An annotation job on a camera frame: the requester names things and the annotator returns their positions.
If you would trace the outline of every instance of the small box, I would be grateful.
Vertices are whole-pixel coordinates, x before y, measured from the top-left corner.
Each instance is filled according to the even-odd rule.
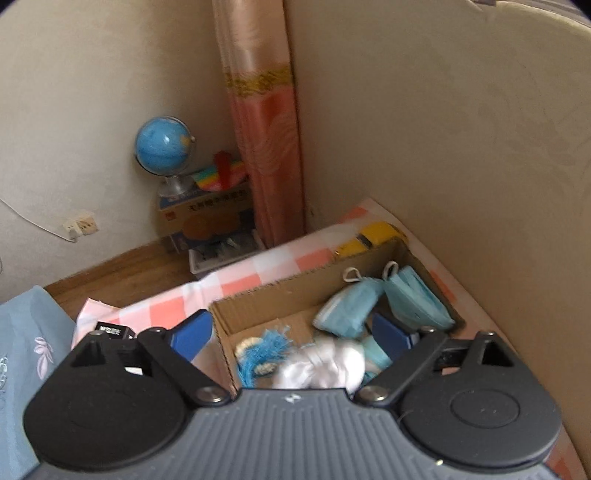
[[[345,288],[343,270],[356,267],[363,276],[380,277],[384,265],[396,260],[400,267],[410,265],[444,304],[455,325],[451,332],[462,330],[466,322],[459,316],[421,261],[413,256],[400,238],[364,253],[303,272],[291,278],[219,300],[210,306],[216,334],[226,361],[231,392],[240,388],[234,349],[248,337],[258,337],[266,329],[284,330],[295,345],[313,341],[316,330],[312,320],[332,295]],[[259,378],[257,387],[271,386],[270,378]]]
[[[197,187],[158,205],[158,233],[170,236],[177,250],[219,242],[255,227],[252,193],[248,182],[222,192]]]
[[[244,260],[265,250],[256,230],[229,235],[215,242],[189,250],[189,270],[195,279],[201,280],[213,270]]]

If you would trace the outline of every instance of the blue fabric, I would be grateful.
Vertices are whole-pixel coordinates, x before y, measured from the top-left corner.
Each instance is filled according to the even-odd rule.
[[[74,322],[41,287],[0,305],[0,479],[37,465],[22,428],[33,395],[70,352]]]
[[[341,290],[318,312],[314,326],[342,338],[357,338],[365,320],[384,294],[383,280],[364,277]]]
[[[447,309],[421,280],[412,267],[406,266],[384,282],[394,316],[411,328],[429,325],[448,329],[454,321]]]

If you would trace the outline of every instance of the mask ear loop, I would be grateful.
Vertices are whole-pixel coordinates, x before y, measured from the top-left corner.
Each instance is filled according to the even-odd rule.
[[[355,283],[361,281],[361,279],[361,273],[355,267],[346,268],[343,272],[343,280],[347,283]]]
[[[382,272],[382,280],[388,280],[394,275],[398,275],[399,268],[400,266],[397,262],[390,260],[384,267],[384,272]]]

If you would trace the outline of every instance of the screw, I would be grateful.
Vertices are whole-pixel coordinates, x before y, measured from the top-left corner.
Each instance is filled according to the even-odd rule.
[[[226,398],[226,391],[221,387],[203,387],[197,390],[197,398],[205,403],[217,403]]]
[[[388,390],[377,385],[367,385],[359,390],[359,398],[366,403],[385,400]]]

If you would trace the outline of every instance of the pink curtain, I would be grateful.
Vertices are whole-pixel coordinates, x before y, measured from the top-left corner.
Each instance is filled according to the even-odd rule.
[[[282,0],[213,0],[236,139],[267,246],[304,233],[302,168]]]

